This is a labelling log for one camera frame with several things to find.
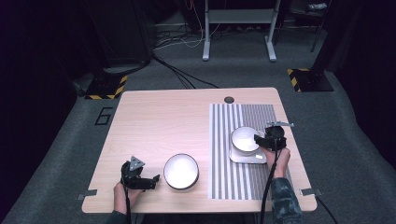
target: gray carpet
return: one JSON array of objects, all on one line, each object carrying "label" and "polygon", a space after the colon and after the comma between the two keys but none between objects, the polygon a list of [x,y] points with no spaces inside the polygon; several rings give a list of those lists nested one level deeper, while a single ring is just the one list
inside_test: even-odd
[{"label": "gray carpet", "polygon": [[[276,63],[268,60],[263,33],[223,36],[212,41],[210,61],[203,44],[155,50],[167,63],[221,88],[275,87],[279,91],[311,185],[324,192],[323,202],[339,223],[396,223],[396,172],[361,131],[342,86],[326,73],[332,92],[295,92],[288,68],[309,68],[317,50],[314,35],[283,30]],[[92,77],[77,80],[87,88]],[[211,88],[194,82],[197,88]],[[151,62],[129,75],[125,91],[183,89],[164,66]],[[94,125],[103,107],[114,115],[119,99],[78,98],[46,158],[3,223],[104,223],[108,214],[81,211],[79,193],[88,189],[110,125]],[[332,223],[322,206],[304,213],[306,223]],[[137,217],[138,222],[144,218]]]}]

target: hand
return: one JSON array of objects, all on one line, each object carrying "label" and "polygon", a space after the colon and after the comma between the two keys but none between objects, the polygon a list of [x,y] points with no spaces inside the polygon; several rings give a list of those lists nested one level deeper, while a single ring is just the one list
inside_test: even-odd
[{"label": "hand", "polygon": [[[128,189],[128,198],[131,204],[131,207],[137,201],[137,197],[139,194],[143,192],[142,189]],[[126,201],[125,201],[125,191],[123,185],[119,182],[114,187],[114,210],[123,213],[124,215],[127,214],[126,209]]]},{"label": "hand", "polygon": [[[271,170],[274,161],[275,161],[275,152],[270,151],[269,149],[265,147],[260,147],[262,151],[265,154],[265,157],[267,158],[267,165],[268,169]],[[290,149],[284,147],[282,150],[279,150],[278,152],[278,159],[276,162],[276,169],[274,172],[274,178],[280,178],[280,177],[285,177],[286,175],[286,169],[288,168],[288,163],[290,159]]]}]

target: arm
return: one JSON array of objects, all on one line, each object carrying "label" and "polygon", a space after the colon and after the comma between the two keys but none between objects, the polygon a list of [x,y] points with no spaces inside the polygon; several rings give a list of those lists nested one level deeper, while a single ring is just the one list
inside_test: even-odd
[{"label": "arm", "polygon": [[[274,164],[275,152],[262,147],[269,169]],[[283,148],[276,162],[274,178],[271,181],[274,223],[304,223],[303,212],[286,176],[290,150]]]},{"label": "arm", "polygon": [[[134,206],[137,201],[137,197],[141,192],[141,189],[128,189],[128,198],[130,200],[131,207]],[[125,200],[126,198],[123,185],[121,183],[117,183],[117,185],[114,187],[114,210],[108,218],[106,224],[126,223],[127,208]]]}]

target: sleeve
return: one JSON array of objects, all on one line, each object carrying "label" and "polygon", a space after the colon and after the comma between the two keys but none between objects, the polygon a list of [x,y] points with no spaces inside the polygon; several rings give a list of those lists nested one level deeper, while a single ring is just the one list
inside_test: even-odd
[{"label": "sleeve", "polygon": [[274,223],[304,223],[303,212],[289,180],[287,178],[273,179],[271,190]]},{"label": "sleeve", "polygon": [[116,210],[113,210],[110,217],[106,221],[106,224],[125,224],[125,223],[126,223],[126,216],[123,213],[118,212]]}]

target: black and white striped pattern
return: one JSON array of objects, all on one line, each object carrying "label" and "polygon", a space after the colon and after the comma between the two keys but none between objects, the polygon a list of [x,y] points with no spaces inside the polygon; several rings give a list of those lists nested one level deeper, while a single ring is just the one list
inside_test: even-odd
[{"label": "black and white striped pattern", "polygon": [[230,133],[243,126],[264,132],[271,121],[276,121],[272,105],[210,105],[209,198],[262,199],[269,170],[230,160]]}]

